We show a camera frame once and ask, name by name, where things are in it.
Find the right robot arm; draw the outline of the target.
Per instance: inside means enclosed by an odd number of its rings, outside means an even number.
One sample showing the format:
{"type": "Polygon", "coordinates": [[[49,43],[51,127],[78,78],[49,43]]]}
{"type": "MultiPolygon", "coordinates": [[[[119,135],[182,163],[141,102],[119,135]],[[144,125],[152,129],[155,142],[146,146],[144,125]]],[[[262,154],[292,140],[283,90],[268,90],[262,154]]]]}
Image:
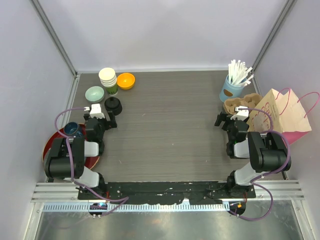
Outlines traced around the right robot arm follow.
{"type": "Polygon", "coordinates": [[[291,157],[283,138],[274,132],[249,131],[248,118],[238,113],[217,115],[214,125],[223,124],[222,130],[227,133],[226,154],[232,159],[249,159],[249,163],[232,171],[226,183],[212,189],[211,193],[220,191],[224,198],[245,198],[254,193],[253,182],[265,174],[286,172],[291,168],[291,157]]]}

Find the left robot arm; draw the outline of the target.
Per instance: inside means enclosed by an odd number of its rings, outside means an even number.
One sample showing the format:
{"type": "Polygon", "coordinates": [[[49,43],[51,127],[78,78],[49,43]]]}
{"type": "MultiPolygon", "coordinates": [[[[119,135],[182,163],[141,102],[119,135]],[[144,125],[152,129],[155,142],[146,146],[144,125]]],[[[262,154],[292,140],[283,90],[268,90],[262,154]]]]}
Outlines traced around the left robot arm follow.
{"type": "Polygon", "coordinates": [[[99,158],[105,151],[105,131],[116,128],[112,111],[109,120],[100,111],[84,114],[84,126],[76,122],[67,123],[51,138],[45,147],[43,166],[50,179],[70,181],[79,186],[79,196],[100,200],[107,196],[108,188],[103,176],[86,166],[88,158],[99,158]]]}

